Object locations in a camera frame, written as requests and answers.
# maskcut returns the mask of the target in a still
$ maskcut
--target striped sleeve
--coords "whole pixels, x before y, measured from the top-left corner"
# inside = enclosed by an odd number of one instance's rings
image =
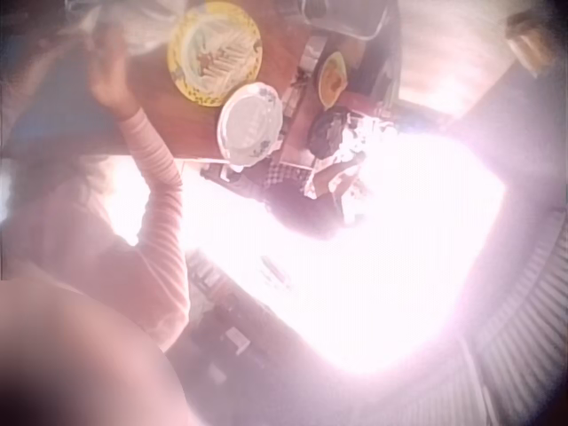
[[[124,141],[150,188],[138,245],[118,256],[117,268],[128,267],[136,281],[130,294],[137,322],[167,349],[186,325],[189,312],[187,270],[180,245],[182,180],[170,150],[139,110],[119,123]]]

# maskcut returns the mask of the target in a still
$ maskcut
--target sunlight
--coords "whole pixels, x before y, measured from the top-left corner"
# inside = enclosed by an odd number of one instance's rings
[[[361,178],[374,194],[367,221],[320,242],[288,231],[262,204],[184,174],[185,247],[201,248],[314,350],[353,373],[395,366],[440,333],[505,193],[464,146],[432,136],[382,139]],[[261,256],[286,272],[291,291],[266,285]]]

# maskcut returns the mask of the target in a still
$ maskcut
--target hand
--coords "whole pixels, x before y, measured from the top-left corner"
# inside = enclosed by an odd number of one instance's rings
[[[91,55],[89,86],[92,96],[118,120],[131,118],[140,108],[127,83],[126,43],[117,27],[100,29],[86,42]]]

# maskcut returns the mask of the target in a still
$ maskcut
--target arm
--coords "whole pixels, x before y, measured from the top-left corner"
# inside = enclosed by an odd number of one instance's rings
[[[117,118],[124,142],[150,187],[136,247],[123,241],[101,257],[100,298],[141,326],[165,350],[187,324],[189,295],[180,247],[182,181],[173,156],[126,84],[126,48],[109,28],[90,63],[94,98]]]
[[[110,282],[127,293],[114,303],[122,304],[118,308],[165,350],[187,324],[190,307],[180,245],[182,181],[173,156],[141,109],[119,127],[150,196],[138,245],[111,249],[105,255],[105,269],[116,271],[120,282]]]
[[[331,164],[329,167],[326,167],[324,170],[320,170],[316,173],[313,176],[313,189],[315,190],[316,197],[329,193],[329,184],[331,184],[332,180],[351,167],[360,165],[364,160],[365,155],[358,154],[348,162],[337,162],[335,164]],[[343,193],[347,191],[347,189],[349,189],[348,186],[343,190]]]

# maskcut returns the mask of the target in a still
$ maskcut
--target floor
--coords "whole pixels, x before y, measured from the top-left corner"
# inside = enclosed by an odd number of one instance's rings
[[[400,97],[462,117],[513,64],[505,20],[538,0],[399,0]]]

